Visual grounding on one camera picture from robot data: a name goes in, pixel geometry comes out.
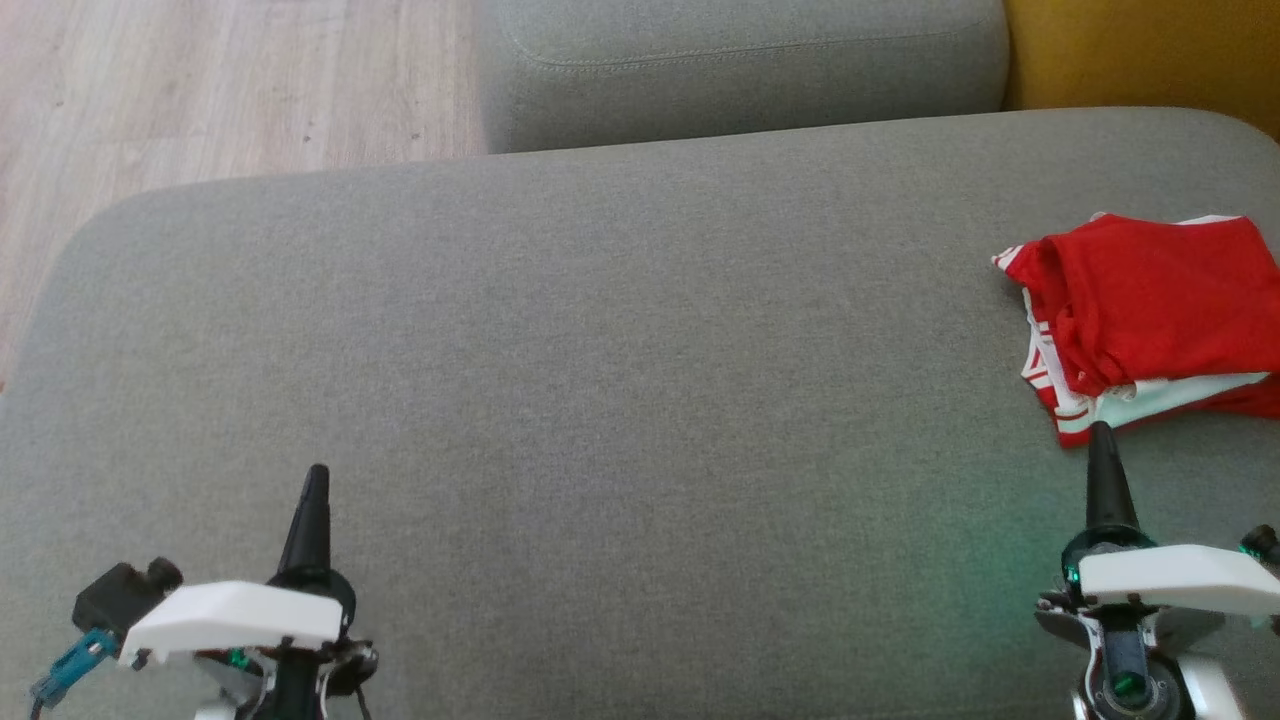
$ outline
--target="wire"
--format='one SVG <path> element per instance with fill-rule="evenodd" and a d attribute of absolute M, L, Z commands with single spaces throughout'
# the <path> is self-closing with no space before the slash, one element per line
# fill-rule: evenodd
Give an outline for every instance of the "wire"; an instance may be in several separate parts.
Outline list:
<path fill-rule="evenodd" d="M 365 691 L 360 685 L 356 685 L 356 702 L 360 703 L 360 714 L 365 720 L 374 720 L 374 716 L 369 714 L 369 703 L 365 702 Z"/>
<path fill-rule="evenodd" d="M 329 720 L 329 678 L 333 676 L 335 667 L 330 667 L 328 673 L 324 674 L 324 679 L 320 680 L 320 717 Z"/>

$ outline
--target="red and white jersey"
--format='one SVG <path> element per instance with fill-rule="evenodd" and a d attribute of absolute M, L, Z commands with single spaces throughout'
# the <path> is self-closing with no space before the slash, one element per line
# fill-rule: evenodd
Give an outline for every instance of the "red and white jersey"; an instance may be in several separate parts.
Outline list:
<path fill-rule="evenodd" d="M 1125 218 L 1100 213 L 1094 215 L 1091 224 L 1084 225 L 1084 228 L 1097 228 L 1100 220 L 1103 220 L 1103 227 L 1110 225 L 1110 232 L 1112 233 L 1125 232 L 1123 223 L 1142 223 L 1140 220 L 1128 220 Z M 1231 220 L 1238 220 L 1238 218 L 1206 215 L 1203 218 L 1196 218 L 1178 224 L 1212 224 Z M 1053 237 L 1059 242 L 1070 242 L 1071 238 L 1069 236 L 1070 233 Z M 1093 249 L 1103 252 L 1106 251 L 1107 246 L 1098 242 L 1097 237 L 1091 238 L 1091 241 L 1093 242 Z M 1258 236 L 1258 242 L 1261 242 L 1261 236 Z M 1176 246 L 1165 246 L 1162 249 L 1167 250 L 1171 247 Z M 1130 250 L 1140 252 L 1142 249 L 1137 247 Z M 1079 318 L 1089 318 L 1091 309 L 1080 307 L 1078 305 L 1082 301 L 1088 302 L 1094 297 L 1126 299 L 1130 296 L 1125 296 L 1123 293 L 1108 295 L 1106 288 L 1102 288 L 1096 295 L 1080 292 L 1073 297 L 1066 297 L 1064 293 L 1069 295 L 1071 291 L 1069 283 L 1059 282 L 1062 278 L 1046 279 L 1043 277 L 1046 268 L 1048 268 L 1047 272 L 1056 272 L 1053 263 L 1027 263 L 1028 258 L 1024 254 L 1044 251 L 1046 247 L 1039 247 L 1034 243 L 1019 245 L 992 258 L 992 263 L 1023 284 L 1023 300 L 1027 309 L 1027 323 L 1030 328 L 1030 342 L 1028 343 L 1027 361 L 1023 365 L 1021 375 L 1032 386 L 1041 404 L 1050 413 L 1050 416 L 1057 429 L 1059 442 L 1064 447 L 1087 445 L 1088 428 L 1097 420 L 1106 421 L 1110 425 L 1119 428 L 1139 420 L 1189 409 L 1221 410 L 1267 418 L 1280 418 L 1280 378 L 1272 377 L 1272 373 L 1268 369 L 1257 369 L 1254 372 L 1244 373 L 1207 373 L 1183 377 L 1153 375 L 1128 378 L 1123 375 L 1125 366 L 1137 365 L 1144 368 L 1160 368 L 1162 366 L 1161 359 L 1156 356 L 1135 357 L 1133 348 L 1129 348 L 1129 356 L 1123 359 L 1124 363 L 1115 363 L 1112 368 L 1108 368 L 1106 360 L 1110 360 L 1110 357 L 1105 357 L 1105 361 L 1102 363 L 1093 363 L 1088 359 L 1089 348 L 1085 347 L 1088 343 L 1080 343 L 1080 346 L 1074 348 L 1074 355 L 1079 357 L 1083 354 L 1085 357 L 1084 361 L 1079 365 L 1068 365 L 1065 368 L 1059 346 L 1055 341 L 1055 320 L 1065 319 L 1075 322 Z M 1270 254 L 1267 254 L 1267 259 L 1270 260 Z M 1274 260 L 1270 261 L 1270 265 L 1272 269 L 1275 268 Z M 1120 278 L 1100 279 L 1089 275 L 1082 278 L 1079 275 L 1079 268 L 1075 268 L 1074 270 L 1076 272 L 1076 275 L 1071 279 L 1075 281 L 1076 286 L 1079 286 L 1082 281 L 1105 283 L 1111 279 L 1111 282 L 1125 282 Z M 1126 273 L 1130 275 L 1130 281 L 1133 279 L 1133 275 L 1143 272 L 1144 268 L 1140 265 L 1134 265 L 1126 269 Z M 1280 273 L 1276 273 L 1276 278 L 1280 281 Z M 1170 278 L 1170 281 L 1180 282 L 1181 278 Z M 1158 284 L 1161 281 L 1138 278 L 1133 282 L 1138 286 L 1149 286 L 1152 283 Z M 1277 284 L 1276 288 L 1280 291 L 1280 284 Z M 1256 287 L 1251 287 L 1249 291 L 1252 292 L 1254 290 Z M 1038 297 L 1037 292 L 1044 292 L 1047 295 L 1056 292 L 1064 295 L 1064 297 Z M 1158 324 L 1161 322 L 1178 322 L 1178 313 L 1171 313 L 1169 316 L 1161 318 L 1158 313 L 1149 313 L 1149 306 L 1143 306 L 1139 302 L 1133 302 L 1132 305 L 1132 315 L 1146 314 L 1146 316 L 1142 318 L 1144 328 L 1149 328 L 1152 324 Z M 1194 307 L 1194 305 L 1184 304 L 1184 311 L 1190 307 Z M 1108 307 L 1108 310 L 1112 311 L 1114 316 L 1114 311 L 1116 309 Z M 1262 318 L 1261 322 L 1265 323 L 1266 320 L 1267 318 Z M 1075 324 L 1076 327 L 1083 327 L 1085 333 L 1091 332 L 1087 323 L 1076 322 Z M 1126 337 L 1132 337 L 1134 334 L 1139 333 L 1130 333 Z M 1153 332 L 1153 334 L 1156 337 L 1161 337 L 1162 334 L 1176 336 L 1176 332 L 1165 333 L 1161 331 Z M 1272 342 L 1276 341 L 1280 341 L 1280 336 L 1272 336 Z M 1190 338 L 1188 342 L 1196 342 L 1196 340 Z M 1210 337 L 1208 342 L 1221 345 L 1222 338 Z M 1253 340 L 1240 338 L 1240 342 L 1252 343 Z M 1135 345 L 1135 347 L 1138 348 L 1138 352 L 1140 352 L 1143 345 Z M 1103 346 L 1102 351 L 1105 352 L 1106 350 L 1107 347 Z M 1221 364 L 1219 360 L 1215 360 L 1213 363 Z M 1091 388 L 1088 382 L 1080 382 L 1088 379 L 1085 377 L 1087 370 L 1084 370 L 1082 365 L 1083 368 L 1089 369 L 1098 366 L 1105 368 L 1105 372 L 1110 370 L 1114 377 L 1120 377 L 1125 382 L 1108 384 L 1102 387 L 1101 391 L 1097 391 L 1096 386 Z M 1185 368 L 1178 365 L 1176 359 L 1167 363 L 1167 366 L 1175 372 L 1185 372 Z"/>

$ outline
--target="gray fabric upholstery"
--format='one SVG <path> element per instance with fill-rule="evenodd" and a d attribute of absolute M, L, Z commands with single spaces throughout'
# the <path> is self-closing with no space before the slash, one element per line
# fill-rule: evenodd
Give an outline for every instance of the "gray fabric upholstery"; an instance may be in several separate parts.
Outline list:
<path fill-rule="evenodd" d="M 484 0 L 489 149 L 997 110 L 1000 0 Z"/>
<path fill-rule="evenodd" d="M 989 265 L 1096 210 L 1248 214 L 1226 118 L 1062 110 L 489 156 L 143 195 L 61 258 L 0 395 L 6 716 L 120 560 L 268 578 L 307 465 L 375 717 L 1068 717 L 1032 619 L 1084 456 Z M 1123 434 L 1165 542 L 1280 519 L 1280 424 Z M 1258 717 L 1280 643 L 1210 650 Z M 59 717 L 183 717 L 187 669 Z M 342 705 L 351 717 L 349 705 Z"/>

